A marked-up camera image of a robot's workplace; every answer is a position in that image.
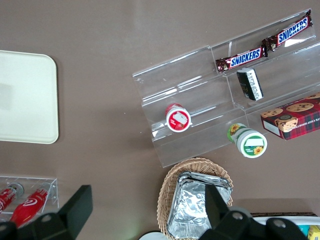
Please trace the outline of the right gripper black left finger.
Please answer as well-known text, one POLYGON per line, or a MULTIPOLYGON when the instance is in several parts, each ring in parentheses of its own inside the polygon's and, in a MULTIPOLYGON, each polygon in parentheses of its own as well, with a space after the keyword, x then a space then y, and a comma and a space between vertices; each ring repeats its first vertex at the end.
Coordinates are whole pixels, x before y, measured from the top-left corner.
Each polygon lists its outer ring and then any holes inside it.
POLYGON ((20 228, 13 222, 2 222, 0 238, 2 240, 75 240, 92 211, 92 186, 82 185, 58 212, 43 214, 20 228))

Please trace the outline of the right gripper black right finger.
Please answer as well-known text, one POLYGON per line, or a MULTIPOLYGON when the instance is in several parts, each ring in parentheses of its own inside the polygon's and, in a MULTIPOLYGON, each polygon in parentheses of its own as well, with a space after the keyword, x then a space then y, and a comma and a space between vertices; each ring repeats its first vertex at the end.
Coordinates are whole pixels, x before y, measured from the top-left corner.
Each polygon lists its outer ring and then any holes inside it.
POLYGON ((201 240, 306 240, 292 221, 272 217, 258 223, 244 209, 231 210, 214 185, 205 187, 205 210, 211 228, 201 240))

